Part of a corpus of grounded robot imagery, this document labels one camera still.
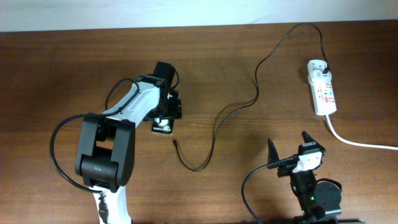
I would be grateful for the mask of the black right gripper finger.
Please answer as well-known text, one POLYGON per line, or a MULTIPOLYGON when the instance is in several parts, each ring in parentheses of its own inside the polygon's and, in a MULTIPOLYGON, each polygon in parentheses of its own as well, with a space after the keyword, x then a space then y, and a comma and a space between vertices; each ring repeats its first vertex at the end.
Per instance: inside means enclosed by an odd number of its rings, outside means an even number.
POLYGON ((267 140, 267 143, 268 143, 268 160, 267 160, 268 164, 274 164, 276 162, 279 162, 280 161, 279 155, 272 139, 269 138, 267 140))
POLYGON ((302 132, 302 137, 304 143, 298 147, 298 154, 300 156, 316 152, 320 152, 322 154, 325 153, 326 149, 321 144, 316 142, 306 131, 302 132))

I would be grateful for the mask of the black Galaxy flip phone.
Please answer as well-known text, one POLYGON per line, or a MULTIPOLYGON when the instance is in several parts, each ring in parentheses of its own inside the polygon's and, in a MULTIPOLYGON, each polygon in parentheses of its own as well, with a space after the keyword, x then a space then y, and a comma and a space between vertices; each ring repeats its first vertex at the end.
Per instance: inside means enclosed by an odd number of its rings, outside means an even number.
POLYGON ((151 131, 159 134, 172 134, 174 126, 174 119, 155 118, 152 123, 151 131))

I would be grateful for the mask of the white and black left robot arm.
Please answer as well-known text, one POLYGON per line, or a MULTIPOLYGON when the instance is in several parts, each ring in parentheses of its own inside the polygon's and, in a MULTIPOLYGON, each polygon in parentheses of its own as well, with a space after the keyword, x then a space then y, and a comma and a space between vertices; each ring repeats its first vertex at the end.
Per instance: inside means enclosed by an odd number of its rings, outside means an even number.
POLYGON ((180 116, 172 83, 177 77, 171 64, 157 62, 153 73, 132 80, 113 107, 83 120, 75 172, 93 191, 100 223, 132 223, 126 185, 134 168, 136 128, 142 121, 180 116))

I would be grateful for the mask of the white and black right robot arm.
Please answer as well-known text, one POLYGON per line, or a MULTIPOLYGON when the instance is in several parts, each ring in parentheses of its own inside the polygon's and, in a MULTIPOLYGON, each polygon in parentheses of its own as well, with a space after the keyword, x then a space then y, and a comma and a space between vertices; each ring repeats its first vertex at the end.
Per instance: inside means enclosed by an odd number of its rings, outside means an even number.
POLYGON ((306 131, 302 132, 304 143, 298 153, 280 159, 277 149, 268 139, 269 169, 277 169, 277 176, 290 177, 290 187, 298 199, 302 215, 293 218, 294 223, 361 223, 360 220, 340 220, 342 185, 331 179, 316 179, 314 170, 322 164, 326 149, 306 131))

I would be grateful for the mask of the white USB charger adapter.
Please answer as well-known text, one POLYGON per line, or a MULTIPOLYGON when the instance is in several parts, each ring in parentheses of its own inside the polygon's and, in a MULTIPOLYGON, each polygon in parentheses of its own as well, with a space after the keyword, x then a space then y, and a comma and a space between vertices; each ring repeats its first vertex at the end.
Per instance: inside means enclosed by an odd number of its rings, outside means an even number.
POLYGON ((310 79, 312 83, 330 83, 331 72, 323 73, 323 70, 313 70, 310 79))

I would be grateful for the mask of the white power strip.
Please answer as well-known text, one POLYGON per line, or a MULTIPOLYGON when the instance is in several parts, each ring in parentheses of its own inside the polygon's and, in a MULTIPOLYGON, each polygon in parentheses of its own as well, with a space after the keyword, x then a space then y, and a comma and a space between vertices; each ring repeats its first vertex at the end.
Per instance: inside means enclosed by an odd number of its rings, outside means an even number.
POLYGON ((307 64, 308 82, 312 91, 313 104, 316 115, 326 116, 336 112, 336 99, 333 93, 332 83, 312 83, 310 74, 313 70, 330 72, 328 65, 323 60, 310 60, 307 64))

